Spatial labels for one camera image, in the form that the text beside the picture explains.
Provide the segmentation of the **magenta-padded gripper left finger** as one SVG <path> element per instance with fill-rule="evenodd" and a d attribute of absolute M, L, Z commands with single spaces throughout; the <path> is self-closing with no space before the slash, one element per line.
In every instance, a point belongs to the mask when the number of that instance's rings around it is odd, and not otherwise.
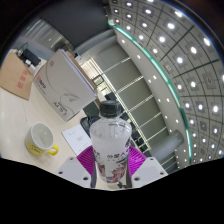
<path fill-rule="evenodd" d="M 93 148 L 89 146 L 77 157 L 68 157 L 56 175 L 84 188 L 94 188 L 97 182 L 97 172 Z"/>

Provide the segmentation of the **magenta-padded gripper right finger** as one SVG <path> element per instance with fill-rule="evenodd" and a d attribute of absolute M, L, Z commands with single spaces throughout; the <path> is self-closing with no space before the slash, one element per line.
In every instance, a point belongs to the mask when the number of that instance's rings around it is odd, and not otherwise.
<path fill-rule="evenodd" d="M 155 157 L 147 157 L 133 146 L 129 148 L 126 174 L 128 188 L 140 188 L 167 175 Z"/>

